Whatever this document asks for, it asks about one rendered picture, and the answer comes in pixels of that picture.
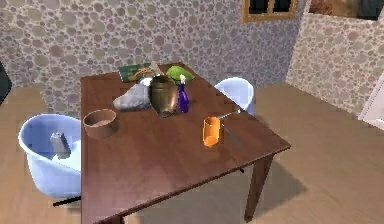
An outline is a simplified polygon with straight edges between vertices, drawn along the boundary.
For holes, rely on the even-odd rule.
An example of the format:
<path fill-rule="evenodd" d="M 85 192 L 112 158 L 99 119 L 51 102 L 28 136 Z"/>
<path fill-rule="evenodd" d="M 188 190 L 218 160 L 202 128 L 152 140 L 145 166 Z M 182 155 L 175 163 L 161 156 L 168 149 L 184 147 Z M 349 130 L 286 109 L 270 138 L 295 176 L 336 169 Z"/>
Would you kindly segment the bronze metal vase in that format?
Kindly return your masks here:
<path fill-rule="evenodd" d="M 148 98 L 156 113 L 166 118 L 177 109 L 178 88 L 168 76 L 155 76 L 148 87 Z"/>

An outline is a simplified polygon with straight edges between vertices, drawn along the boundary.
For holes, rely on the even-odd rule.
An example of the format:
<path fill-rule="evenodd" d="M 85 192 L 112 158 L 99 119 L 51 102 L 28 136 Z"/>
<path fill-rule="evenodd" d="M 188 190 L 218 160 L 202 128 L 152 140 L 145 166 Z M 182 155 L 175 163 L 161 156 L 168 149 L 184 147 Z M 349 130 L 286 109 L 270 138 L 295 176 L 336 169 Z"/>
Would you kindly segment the purple spray bottle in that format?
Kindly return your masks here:
<path fill-rule="evenodd" d="M 185 92 L 185 83 L 186 83 L 186 77 L 183 74 L 181 74 L 180 85 L 178 88 L 179 90 L 178 102 L 179 102 L 179 108 L 183 113 L 187 113 L 189 110 L 189 99 L 188 99 L 187 93 Z"/>

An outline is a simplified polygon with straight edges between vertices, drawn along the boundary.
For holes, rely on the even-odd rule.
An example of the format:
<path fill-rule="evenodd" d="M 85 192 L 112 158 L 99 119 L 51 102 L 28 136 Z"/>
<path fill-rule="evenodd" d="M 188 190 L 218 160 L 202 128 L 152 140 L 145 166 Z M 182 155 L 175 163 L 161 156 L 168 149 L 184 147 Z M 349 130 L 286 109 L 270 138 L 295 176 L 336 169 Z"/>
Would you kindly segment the orange cup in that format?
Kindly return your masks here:
<path fill-rule="evenodd" d="M 219 142 L 221 122 L 217 117 L 207 117 L 203 124 L 203 144 L 213 147 Z"/>

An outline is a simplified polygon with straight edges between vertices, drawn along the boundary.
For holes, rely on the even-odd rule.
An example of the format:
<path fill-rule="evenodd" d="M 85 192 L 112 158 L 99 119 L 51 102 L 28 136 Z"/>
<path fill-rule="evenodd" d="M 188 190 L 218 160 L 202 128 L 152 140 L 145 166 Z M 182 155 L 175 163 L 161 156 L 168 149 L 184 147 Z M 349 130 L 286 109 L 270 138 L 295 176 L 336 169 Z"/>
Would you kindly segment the silver fork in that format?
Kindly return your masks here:
<path fill-rule="evenodd" d="M 236 111 L 233 111 L 233 112 L 230 112 L 230 113 L 227 113 L 227 114 L 224 114 L 224 115 L 217 116 L 217 118 L 219 120 L 221 120 L 221 119 L 224 119 L 224 118 L 226 118 L 226 117 L 228 117 L 230 115 L 240 114 L 241 112 L 242 112 L 242 109 L 237 109 Z"/>

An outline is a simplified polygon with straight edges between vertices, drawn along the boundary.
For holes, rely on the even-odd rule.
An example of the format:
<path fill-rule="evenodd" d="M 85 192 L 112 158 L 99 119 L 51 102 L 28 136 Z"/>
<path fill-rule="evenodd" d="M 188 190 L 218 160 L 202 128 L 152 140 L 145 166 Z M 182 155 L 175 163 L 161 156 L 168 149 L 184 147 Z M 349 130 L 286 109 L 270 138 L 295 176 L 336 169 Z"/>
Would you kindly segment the green lettuce head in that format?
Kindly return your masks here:
<path fill-rule="evenodd" d="M 167 72 L 166 75 L 173 79 L 173 81 L 179 85 L 181 83 L 180 76 L 183 75 L 185 77 L 185 82 L 188 83 L 194 79 L 194 75 L 186 70 L 185 68 L 181 66 L 171 66 Z"/>

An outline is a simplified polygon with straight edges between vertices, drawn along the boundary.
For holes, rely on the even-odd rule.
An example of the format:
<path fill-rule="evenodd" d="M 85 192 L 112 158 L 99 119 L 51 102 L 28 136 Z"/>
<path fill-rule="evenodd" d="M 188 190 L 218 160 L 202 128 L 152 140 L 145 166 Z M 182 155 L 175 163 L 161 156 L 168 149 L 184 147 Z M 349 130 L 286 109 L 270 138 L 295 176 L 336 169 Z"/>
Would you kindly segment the white tub chair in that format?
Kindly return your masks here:
<path fill-rule="evenodd" d="M 59 160 L 50 142 L 54 132 L 65 135 L 71 154 Z M 18 141 L 27 158 L 36 188 L 43 194 L 60 198 L 54 206 L 81 199 L 81 122 L 60 114 L 39 114 L 25 121 Z"/>
<path fill-rule="evenodd" d="M 254 114 L 254 87 L 246 79 L 241 77 L 227 78 L 216 84 L 215 88 L 248 114 Z"/>

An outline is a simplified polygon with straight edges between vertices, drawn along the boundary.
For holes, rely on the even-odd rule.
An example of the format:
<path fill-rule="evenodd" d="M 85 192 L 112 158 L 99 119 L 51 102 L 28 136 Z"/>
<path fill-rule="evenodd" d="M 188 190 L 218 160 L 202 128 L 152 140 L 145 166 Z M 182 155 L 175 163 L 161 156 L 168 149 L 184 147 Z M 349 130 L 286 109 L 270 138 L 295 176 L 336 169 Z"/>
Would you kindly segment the brown wooden table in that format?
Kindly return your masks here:
<path fill-rule="evenodd" d="M 251 166 L 245 220 L 251 220 L 275 154 L 289 143 L 246 112 L 221 119 L 219 142 L 203 144 L 207 117 L 235 104 L 201 76 L 189 83 L 188 113 L 159 117 L 152 110 L 119 114 L 119 129 L 105 139 L 82 138 L 82 224 L 120 224 L 123 217 Z"/>

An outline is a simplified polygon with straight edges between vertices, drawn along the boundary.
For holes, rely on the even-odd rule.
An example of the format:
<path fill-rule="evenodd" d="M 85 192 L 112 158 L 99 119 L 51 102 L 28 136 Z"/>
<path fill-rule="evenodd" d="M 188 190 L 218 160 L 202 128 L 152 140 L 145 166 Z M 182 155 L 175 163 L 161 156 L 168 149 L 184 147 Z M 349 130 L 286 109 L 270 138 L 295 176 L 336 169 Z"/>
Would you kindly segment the grey cloth bundle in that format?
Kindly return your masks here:
<path fill-rule="evenodd" d="M 151 81 L 151 78 L 143 78 L 139 83 L 134 84 L 123 95 L 113 101 L 115 108 L 121 112 L 150 108 L 151 103 L 148 96 L 148 90 Z"/>

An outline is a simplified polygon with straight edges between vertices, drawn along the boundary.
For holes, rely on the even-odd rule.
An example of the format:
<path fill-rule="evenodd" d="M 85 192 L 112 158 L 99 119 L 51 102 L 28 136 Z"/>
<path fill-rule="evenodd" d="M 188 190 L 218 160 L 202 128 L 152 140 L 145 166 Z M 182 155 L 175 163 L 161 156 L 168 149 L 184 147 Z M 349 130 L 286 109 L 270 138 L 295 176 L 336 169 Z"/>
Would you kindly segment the green book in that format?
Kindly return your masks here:
<path fill-rule="evenodd" d="M 125 65 L 118 68 L 119 76 L 124 83 L 136 82 L 145 77 L 152 77 L 154 70 L 150 63 Z"/>

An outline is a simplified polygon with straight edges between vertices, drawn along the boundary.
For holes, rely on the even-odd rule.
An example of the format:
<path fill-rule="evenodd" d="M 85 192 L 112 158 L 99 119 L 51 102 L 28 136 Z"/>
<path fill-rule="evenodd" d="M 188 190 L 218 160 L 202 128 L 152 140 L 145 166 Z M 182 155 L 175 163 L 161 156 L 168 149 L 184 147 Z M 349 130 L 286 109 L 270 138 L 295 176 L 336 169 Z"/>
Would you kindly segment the brown wooden bowl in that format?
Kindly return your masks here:
<path fill-rule="evenodd" d="M 82 120 L 86 134 L 94 139 L 103 139 L 118 130 L 118 116 L 110 109 L 100 109 L 88 113 Z"/>

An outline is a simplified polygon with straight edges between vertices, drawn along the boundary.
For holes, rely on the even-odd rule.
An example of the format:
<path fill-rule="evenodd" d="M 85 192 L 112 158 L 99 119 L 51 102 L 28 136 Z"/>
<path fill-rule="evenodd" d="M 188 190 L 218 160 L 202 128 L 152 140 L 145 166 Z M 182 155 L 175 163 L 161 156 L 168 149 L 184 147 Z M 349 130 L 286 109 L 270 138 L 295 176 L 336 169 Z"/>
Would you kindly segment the wooden framed window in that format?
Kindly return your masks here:
<path fill-rule="evenodd" d="M 298 0 L 242 0 L 241 22 L 294 19 Z"/>

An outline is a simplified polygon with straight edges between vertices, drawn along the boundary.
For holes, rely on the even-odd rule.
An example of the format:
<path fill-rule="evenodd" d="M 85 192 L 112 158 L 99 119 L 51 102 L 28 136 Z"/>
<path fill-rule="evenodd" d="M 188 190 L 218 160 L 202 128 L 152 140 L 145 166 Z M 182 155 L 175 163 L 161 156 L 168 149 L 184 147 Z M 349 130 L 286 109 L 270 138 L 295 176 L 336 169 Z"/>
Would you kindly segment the grey box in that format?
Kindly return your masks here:
<path fill-rule="evenodd" d="M 50 137 L 50 142 L 59 160 L 70 157 L 70 146 L 63 133 L 58 131 L 54 132 Z"/>

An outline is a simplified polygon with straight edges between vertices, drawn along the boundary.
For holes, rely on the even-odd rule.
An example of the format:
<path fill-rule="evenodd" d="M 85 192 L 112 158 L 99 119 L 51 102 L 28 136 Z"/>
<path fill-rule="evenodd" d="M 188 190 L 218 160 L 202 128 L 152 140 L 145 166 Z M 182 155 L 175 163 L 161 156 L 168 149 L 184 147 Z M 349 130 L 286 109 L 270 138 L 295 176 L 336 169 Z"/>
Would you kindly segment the white door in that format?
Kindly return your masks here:
<path fill-rule="evenodd" d="M 384 131 L 384 72 L 377 81 L 358 119 Z"/>

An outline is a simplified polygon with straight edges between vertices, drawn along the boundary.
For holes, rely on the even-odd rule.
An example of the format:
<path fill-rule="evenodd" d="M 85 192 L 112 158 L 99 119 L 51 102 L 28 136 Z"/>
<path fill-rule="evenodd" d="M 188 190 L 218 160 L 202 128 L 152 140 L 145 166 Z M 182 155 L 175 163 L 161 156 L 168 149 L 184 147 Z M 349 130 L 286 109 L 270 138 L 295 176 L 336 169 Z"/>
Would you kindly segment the dark furniture edge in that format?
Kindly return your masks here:
<path fill-rule="evenodd" d="M 7 75 L 3 64 L 0 62 L 0 105 L 12 89 L 12 81 Z"/>

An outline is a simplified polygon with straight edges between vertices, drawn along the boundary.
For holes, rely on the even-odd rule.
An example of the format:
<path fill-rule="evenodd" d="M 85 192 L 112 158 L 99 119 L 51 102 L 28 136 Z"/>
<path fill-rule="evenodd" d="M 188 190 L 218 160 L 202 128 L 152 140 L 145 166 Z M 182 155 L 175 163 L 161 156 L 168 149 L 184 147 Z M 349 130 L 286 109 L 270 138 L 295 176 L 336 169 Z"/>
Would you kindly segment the framed wall picture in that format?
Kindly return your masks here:
<path fill-rule="evenodd" d="M 377 21 L 384 0 L 311 0 L 309 13 Z"/>

